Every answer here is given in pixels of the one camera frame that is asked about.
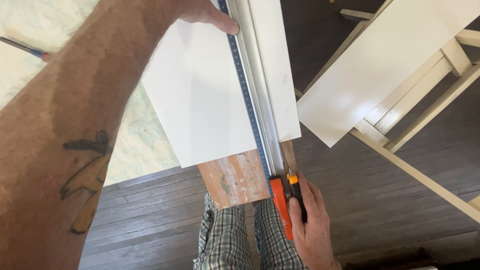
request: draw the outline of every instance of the floor board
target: floor board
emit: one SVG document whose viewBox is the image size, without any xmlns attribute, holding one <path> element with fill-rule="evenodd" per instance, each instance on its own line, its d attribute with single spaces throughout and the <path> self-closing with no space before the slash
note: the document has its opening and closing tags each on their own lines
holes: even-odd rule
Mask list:
<svg viewBox="0 0 480 270">
<path fill-rule="evenodd" d="M 375 12 L 383 1 L 281 2 L 294 84 L 302 90 L 355 27 L 339 11 Z M 480 20 L 469 28 L 479 30 Z M 455 80 L 448 75 L 386 136 L 398 135 Z M 397 152 L 465 201 L 480 195 L 478 89 L 480 81 Z M 479 225 L 471 218 L 355 139 L 345 136 L 328 148 L 302 126 L 293 145 L 299 170 L 323 192 L 335 254 L 361 257 L 368 249 L 425 243 L 433 254 L 461 251 L 466 258 L 480 245 Z M 191 269 L 205 193 L 196 166 L 105 187 L 80 269 Z M 245 214 L 251 235 L 253 211 L 246 207 Z"/>
</svg>

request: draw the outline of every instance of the hand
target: hand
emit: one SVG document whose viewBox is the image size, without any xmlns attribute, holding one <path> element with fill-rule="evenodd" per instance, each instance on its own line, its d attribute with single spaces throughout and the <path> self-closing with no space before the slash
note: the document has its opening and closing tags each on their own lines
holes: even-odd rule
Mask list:
<svg viewBox="0 0 480 270">
<path fill-rule="evenodd" d="M 307 210 L 307 222 L 301 221 L 300 205 L 295 198 L 289 200 L 293 241 L 300 258 L 311 270 L 340 270 L 333 258 L 330 243 L 330 219 L 325 211 L 320 190 L 297 173 L 303 203 Z"/>
<path fill-rule="evenodd" d="M 218 10 L 210 0 L 173 0 L 179 8 L 179 18 L 188 23 L 213 24 L 221 31 L 236 35 L 239 25 L 228 15 Z"/>
</svg>

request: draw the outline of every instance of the tattoo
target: tattoo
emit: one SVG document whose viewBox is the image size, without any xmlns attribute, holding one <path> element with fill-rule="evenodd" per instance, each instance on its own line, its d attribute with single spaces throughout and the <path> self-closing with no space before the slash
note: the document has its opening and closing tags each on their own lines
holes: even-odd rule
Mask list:
<svg viewBox="0 0 480 270">
<path fill-rule="evenodd" d="M 63 148 L 77 151 L 88 150 L 99 154 L 74 173 L 60 190 L 62 200 L 82 190 L 86 190 L 90 194 L 89 199 L 70 228 L 71 233 L 84 234 L 90 228 L 95 216 L 100 191 L 107 176 L 108 162 L 113 149 L 108 146 L 108 134 L 104 130 L 97 132 L 96 141 L 74 140 L 64 143 Z"/>
</svg>

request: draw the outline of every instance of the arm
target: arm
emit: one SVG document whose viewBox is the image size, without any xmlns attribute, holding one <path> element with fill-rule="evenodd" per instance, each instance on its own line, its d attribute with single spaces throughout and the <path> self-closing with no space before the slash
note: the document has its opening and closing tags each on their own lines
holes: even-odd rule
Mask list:
<svg viewBox="0 0 480 270">
<path fill-rule="evenodd" d="M 177 19 L 236 23 L 209 0 L 100 0 L 0 111 L 0 269 L 77 269 L 123 110 Z"/>
<path fill-rule="evenodd" d="M 298 172 L 303 203 L 308 220 L 301 220 L 301 209 L 297 199 L 291 198 L 290 217 L 292 219 L 293 241 L 300 258 L 311 270 L 341 270 L 335 261 L 330 243 L 330 219 L 325 211 L 320 190 L 307 182 Z"/>
</svg>

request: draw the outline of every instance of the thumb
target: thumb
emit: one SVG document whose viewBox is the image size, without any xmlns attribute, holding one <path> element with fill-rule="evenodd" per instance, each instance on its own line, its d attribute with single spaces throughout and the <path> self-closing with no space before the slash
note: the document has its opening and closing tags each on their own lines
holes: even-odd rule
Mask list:
<svg viewBox="0 0 480 270">
<path fill-rule="evenodd" d="M 292 220 L 292 231 L 293 235 L 305 235 L 305 225 L 301 221 L 301 209 L 300 203 L 294 197 L 290 198 L 288 201 L 290 205 L 290 219 Z"/>
<path fill-rule="evenodd" d="M 240 31 L 240 27 L 237 22 L 235 22 L 230 16 L 216 9 L 212 5 L 212 11 L 209 12 L 210 17 L 208 18 L 208 23 L 216 26 L 220 31 L 227 34 L 236 35 Z"/>
</svg>

